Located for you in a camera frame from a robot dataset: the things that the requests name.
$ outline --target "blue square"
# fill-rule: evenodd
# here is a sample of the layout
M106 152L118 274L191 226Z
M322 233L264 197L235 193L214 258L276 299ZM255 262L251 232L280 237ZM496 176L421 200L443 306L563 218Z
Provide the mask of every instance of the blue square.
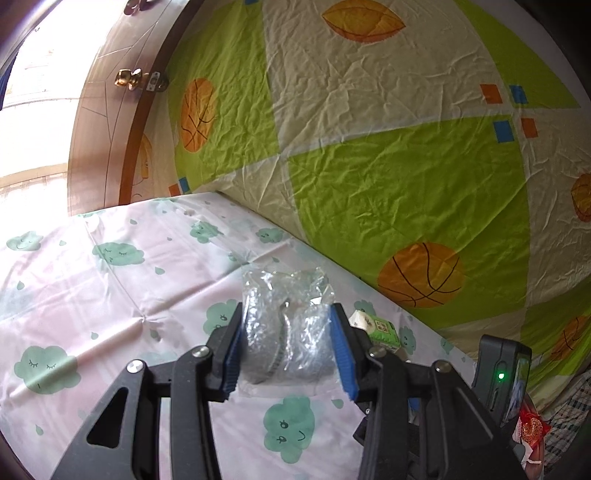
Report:
M515 140L509 120L500 120L498 122L493 122L492 125L495 127L496 140L499 143L513 142Z
M525 105L527 103L527 97L525 96L525 90L521 85L509 85L511 90L511 96L513 97L513 101L520 105Z
M182 179L179 179L178 183L180 184L181 190L183 191L183 193L189 193L191 191L191 189L189 188L189 183L187 181L187 177L183 177Z

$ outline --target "plastic bag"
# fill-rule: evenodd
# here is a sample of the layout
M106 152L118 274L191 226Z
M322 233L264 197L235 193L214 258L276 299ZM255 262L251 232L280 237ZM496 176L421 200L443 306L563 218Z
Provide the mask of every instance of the plastic bag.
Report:
M243 273L242 394L316 395L338 387L324 272Z

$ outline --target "orange square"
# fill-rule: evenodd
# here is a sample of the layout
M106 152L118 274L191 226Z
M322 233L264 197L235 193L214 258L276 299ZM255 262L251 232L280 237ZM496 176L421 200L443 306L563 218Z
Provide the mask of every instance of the orange square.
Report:
M168 187L168 191L170 192L171 197L178 197L179 195L181 195L181 189L178 188L178 183L175 183L174 185Z
M521 128L523 128L523 133L525 133L526 138L538 137L538 129L535 126L535 120L533 118L522 118Z
M503 103L501 93L494 83L481 83L480 89L482 90L486 103Z

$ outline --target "bed sheet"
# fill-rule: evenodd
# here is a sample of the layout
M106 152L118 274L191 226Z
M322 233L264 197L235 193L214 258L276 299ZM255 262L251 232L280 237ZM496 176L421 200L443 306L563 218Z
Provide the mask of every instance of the bed sheet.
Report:
M412 315L218 193L149 200L14 234L0 249L0 430L37 480L50 478L131 359L174 360L224 325L242 298L241 271L252 265L322 267L346 313L363 309L390 320L413 362L445 358L466 381L474 375L470 358ZM307 448L282 445L265 428L273 406L299 412L312 435ZM222 475L355 479L362 449L352 434L361 417L339 388L312 397L234 393L212 405ZM164 414L163 478L170 477L166 431Z

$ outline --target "brass door handle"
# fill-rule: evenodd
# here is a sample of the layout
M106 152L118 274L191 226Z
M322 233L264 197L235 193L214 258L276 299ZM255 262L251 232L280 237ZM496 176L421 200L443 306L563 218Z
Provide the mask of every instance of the brass door handle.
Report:
M142 69L135 69L133 72L128 69L122 69L115 77L117 87L127 86L130 90L135 90L142 80Z

